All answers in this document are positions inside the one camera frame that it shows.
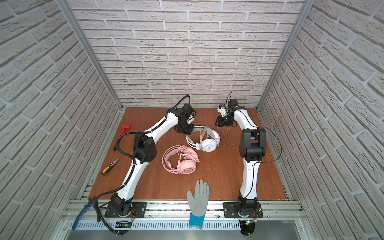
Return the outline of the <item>white headphones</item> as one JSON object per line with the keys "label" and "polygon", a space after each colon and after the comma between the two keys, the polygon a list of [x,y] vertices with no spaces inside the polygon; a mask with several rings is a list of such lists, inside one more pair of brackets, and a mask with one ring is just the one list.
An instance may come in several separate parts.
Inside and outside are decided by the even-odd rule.
{"label": "white headphones", "polygon": [[195,132],[200,134],[198,143],[193,142],[190,135],[186,135],[187,143],[191,148],[210,153],[220,145],[221,138],[217,131],[206,126],[195,126],[192,133]]}

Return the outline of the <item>pink headphones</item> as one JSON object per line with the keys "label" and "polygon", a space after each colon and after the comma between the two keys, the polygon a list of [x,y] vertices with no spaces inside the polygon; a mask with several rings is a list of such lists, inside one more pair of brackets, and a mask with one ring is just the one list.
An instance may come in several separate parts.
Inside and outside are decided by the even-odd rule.
{"label": "pink headphones", "polygon": [[[177,167],[173,168],[170,157],[177,156]],[[199,163],[199,156],[192,148],[188,146],[175,145],[168,148],[162,156],[163,168],[175,175],[188,175],[192,174],[197,169]]]}

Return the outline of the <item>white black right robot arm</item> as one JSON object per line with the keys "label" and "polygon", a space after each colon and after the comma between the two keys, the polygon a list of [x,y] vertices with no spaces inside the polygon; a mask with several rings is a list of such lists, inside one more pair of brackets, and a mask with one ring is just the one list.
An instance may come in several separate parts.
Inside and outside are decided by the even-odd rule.
{"label": "white black right robot arm", "polygon": [[245,215],[257,209],[258,171],[266,154],[266,130],[252,121],[246,107],[240,106],[236,99],[219,105],[217,110],[220,116],[215,122],[216,127],[232,127],[237,123],[242,130],[239,153],[244,164],[243,182],[235,209]]}

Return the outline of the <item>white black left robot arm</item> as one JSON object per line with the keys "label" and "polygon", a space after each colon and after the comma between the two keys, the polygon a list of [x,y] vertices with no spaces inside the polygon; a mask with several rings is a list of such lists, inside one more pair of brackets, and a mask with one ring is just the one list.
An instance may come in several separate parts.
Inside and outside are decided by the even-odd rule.
{"label": "white black left robot arm", "polygon": [[[156,158],[156,143],[170,129],[174,129],[181,134],[190,134],[194,129],[192,124],[194,112],[193,107],[188,103],[180,108],[174,106],[167,109],[165,116],[144,132],[129,132],[118,137],[115,144],[116,150],[132,159],[122,185],[114,190],[111,196],[112,206],[120,216],[127,216],[131,211],[131,202],[137,184],[147,165]],[[128,135],[135,136],[132,154],[120,149],[121,139]]]}

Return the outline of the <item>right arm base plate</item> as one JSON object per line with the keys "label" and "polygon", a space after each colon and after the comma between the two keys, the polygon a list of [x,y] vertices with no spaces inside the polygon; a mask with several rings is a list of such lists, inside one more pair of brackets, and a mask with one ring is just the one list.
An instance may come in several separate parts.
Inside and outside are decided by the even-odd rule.
{"label": "right arm base plate", "polygon": [[263,218],[263,210],[259,202],[224,202],[225,218]]}

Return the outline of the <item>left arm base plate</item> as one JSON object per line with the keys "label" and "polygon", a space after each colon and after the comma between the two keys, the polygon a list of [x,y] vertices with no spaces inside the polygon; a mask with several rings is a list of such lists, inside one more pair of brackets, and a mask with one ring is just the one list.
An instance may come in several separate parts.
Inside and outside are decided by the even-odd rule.
{"label": "left arm base plate", "polygon": [[146,212],[147,202],[131,202],[123,207],[123,211],[119,211],[113,203],[108,203],[104,217],[106,218],[143,218]]}

